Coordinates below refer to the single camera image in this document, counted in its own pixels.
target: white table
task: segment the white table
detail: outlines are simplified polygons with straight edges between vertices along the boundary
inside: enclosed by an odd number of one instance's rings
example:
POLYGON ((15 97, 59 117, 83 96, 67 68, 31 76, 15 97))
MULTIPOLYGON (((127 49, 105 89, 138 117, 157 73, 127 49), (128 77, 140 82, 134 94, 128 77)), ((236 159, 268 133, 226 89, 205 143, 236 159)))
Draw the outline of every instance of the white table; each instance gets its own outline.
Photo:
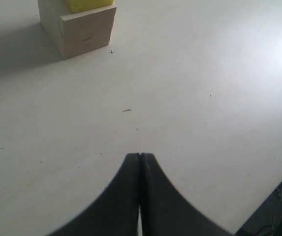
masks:
POLYGON ((61 61, 36 0, 0 0, 0 235, 66 223, 129 152, 232 233, 282 181, 282 0, 116 4, 110 46, 61 61))

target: wooden block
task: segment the wooden block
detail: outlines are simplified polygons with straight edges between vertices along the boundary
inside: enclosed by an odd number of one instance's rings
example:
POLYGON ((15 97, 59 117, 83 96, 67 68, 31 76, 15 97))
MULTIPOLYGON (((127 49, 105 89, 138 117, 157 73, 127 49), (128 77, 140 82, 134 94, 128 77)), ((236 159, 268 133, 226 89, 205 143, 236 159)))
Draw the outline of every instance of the wooden block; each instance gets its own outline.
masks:
POLYGON ((88 11, 113 4, 113 0, 65 0, 73 13, 88 11))
POLYGON ((40 20, 68 59, 109 44, 117 7, 71 13, 63 0, 38 0, 40 20))

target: yellow block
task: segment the yellow block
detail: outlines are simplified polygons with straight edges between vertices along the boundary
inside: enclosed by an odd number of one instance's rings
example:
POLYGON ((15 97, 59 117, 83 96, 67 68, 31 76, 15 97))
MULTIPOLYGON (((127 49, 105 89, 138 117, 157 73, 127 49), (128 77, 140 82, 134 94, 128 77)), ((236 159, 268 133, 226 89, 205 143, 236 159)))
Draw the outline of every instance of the yellow block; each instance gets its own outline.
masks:
POLYGON ((88 11, 95 8, 109 6, 113 0, 65 0, 73 13, 88 11))

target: dark floor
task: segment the dark floor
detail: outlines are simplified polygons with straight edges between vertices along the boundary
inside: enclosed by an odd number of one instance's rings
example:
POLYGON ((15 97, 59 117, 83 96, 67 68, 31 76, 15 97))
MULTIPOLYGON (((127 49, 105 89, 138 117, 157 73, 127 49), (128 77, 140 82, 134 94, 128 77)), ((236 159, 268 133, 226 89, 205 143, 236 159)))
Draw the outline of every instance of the dark floor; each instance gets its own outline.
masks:
MULTIPOLYGON (((277 196, 272 193, 243 225, 242 230, 250 233, 250 236, 255 236, 262 227, 266 225, 272 225, 273 215, 277 205, 278 208, 275 217, 275 225, 277 226, 282 219, 282 203, 280 203, 280 200, 277 198, 277 196)), ((257 236, 270 236, 270 231, 271 227, 267 227, 257 236)))

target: table surface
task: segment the table surface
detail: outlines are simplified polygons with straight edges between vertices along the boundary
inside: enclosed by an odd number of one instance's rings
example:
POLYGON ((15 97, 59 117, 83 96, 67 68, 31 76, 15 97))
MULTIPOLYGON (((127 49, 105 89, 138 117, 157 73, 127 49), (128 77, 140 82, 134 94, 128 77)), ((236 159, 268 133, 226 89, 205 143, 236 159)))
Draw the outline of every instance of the table surface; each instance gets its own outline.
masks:
POLYGON ((66 223, 130 152, 232 233, 282 181, 282 0, 116 4, 62 61, 36 0, 0 0, 0 235, 66 223))

